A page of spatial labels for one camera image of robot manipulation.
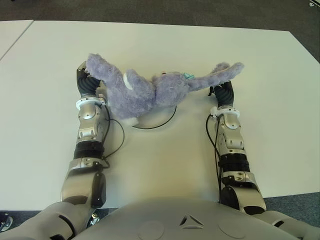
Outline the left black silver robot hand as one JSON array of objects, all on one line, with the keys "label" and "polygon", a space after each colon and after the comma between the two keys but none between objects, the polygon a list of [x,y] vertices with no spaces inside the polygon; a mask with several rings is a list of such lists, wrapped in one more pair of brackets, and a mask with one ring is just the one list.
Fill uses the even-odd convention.
[{"label": "left black silver robot hand", "polygon": [[91,76],[87,71],[86,61],[82,62],[76,70],[76,84],[82,98],[99,96],[97,89],[100,87],[101,80]]}]

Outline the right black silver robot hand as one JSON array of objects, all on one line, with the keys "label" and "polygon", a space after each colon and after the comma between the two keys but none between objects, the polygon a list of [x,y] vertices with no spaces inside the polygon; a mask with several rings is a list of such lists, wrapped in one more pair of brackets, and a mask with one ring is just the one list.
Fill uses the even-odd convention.
[{"label": "right black silver robot hand", "polygon": [[231,81],[217,86],[210,86],[208,96],[211,96],[212,94],[215,95],[217,106],[219,108],[223,106],[233,107],[234,90]]}]

